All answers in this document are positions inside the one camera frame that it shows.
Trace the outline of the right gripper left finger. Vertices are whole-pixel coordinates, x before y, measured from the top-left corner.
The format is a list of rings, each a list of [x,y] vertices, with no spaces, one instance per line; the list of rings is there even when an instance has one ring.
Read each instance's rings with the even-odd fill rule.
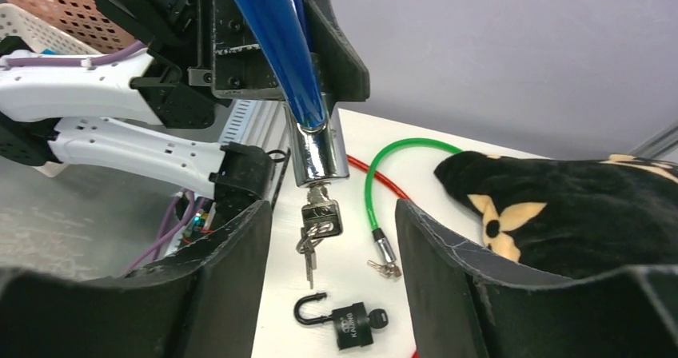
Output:
[[[129,276],[75,281],[1,271],[4,357],[248,357],[272,210],[257,201],[218,231]]]

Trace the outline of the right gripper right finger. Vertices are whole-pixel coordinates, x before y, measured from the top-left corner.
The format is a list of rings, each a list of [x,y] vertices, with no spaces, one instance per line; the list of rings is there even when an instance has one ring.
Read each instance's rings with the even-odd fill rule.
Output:
[[[395,222],[421,357],[674,357],[677,267],[582,280],[509,261],[408,200]]]

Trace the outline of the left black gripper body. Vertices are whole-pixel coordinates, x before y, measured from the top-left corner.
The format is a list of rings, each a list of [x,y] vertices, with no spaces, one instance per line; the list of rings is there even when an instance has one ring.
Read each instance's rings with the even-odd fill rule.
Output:
[[[196,0],[191,86],[220,99],[282,101],[281,87],[234,0]]]

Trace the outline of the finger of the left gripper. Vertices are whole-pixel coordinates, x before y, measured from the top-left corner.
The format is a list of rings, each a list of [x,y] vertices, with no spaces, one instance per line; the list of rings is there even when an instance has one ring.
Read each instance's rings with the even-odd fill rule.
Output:
[[[337,101],[367,101],[370,96],[368,68],[341,30],[331,0],[302,1],[321,89]]]

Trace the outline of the blue cable lock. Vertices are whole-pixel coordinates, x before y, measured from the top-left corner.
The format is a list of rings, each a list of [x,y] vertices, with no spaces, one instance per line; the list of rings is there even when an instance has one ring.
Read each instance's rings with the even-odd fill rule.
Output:
[[[343,232],[339,204],[328,193],[331,183],[349,177],[341,123],[321,92],[303,0],[234,2],[285,98],[295,181],[308,190],[296,250],[305,257],[306,279],[313,285],[316,247]]]

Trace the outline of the black padlock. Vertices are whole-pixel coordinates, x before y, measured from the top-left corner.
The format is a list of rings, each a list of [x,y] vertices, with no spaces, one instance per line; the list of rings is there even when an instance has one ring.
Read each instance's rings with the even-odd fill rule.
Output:
[[[389,315],[383,308],[368,310],[363,302],[334,309],[329,315],[307,317],[301,314],[301,308],[310,302],[319,302],[328,297],[326,292],[316,292],[303,296],[293,307],[293,316],[297,323],[304,326],[330,323],[333,327],[337,348],[366,347],[374,343],[373,330],[389,325]]]

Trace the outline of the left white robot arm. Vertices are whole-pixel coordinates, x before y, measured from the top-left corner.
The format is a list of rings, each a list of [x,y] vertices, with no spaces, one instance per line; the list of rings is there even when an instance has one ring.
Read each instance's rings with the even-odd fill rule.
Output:
[[[219,105],[285,107],[297,183],[348,176],[339,101],[365,101],[369,71],[330,0],[5,0],[67,38],[30,44],[1,32],[1,154],[33,167],[96,165],[249,205],[273,161],[253,145],[171,137],[203,129]]]

